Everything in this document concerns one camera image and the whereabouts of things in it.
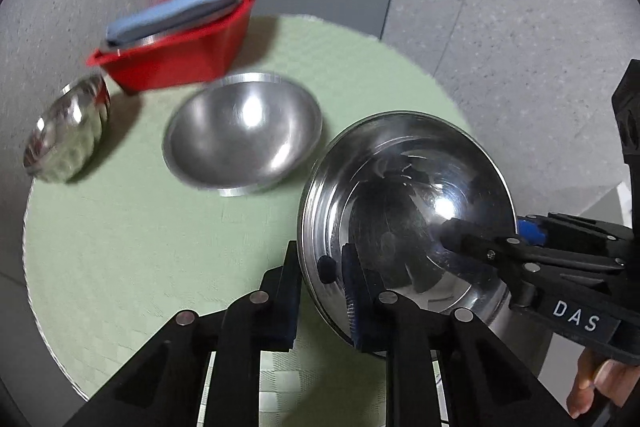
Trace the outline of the person's right hand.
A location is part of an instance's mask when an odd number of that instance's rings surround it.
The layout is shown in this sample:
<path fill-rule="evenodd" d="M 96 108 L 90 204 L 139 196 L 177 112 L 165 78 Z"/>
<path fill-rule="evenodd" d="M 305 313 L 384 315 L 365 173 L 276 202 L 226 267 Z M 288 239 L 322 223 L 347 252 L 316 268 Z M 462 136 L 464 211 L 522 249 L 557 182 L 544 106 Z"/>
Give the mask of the person's right hand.
<path fill-rule="evenodd" d="M 639 380 L 639 367 L 627 365 L 585 348 L 577 361 L 577 372 L 570 394 L 566 399 L 572 418 L 587 413 L 593 405 L 596 392 L 622 407 Z"/>

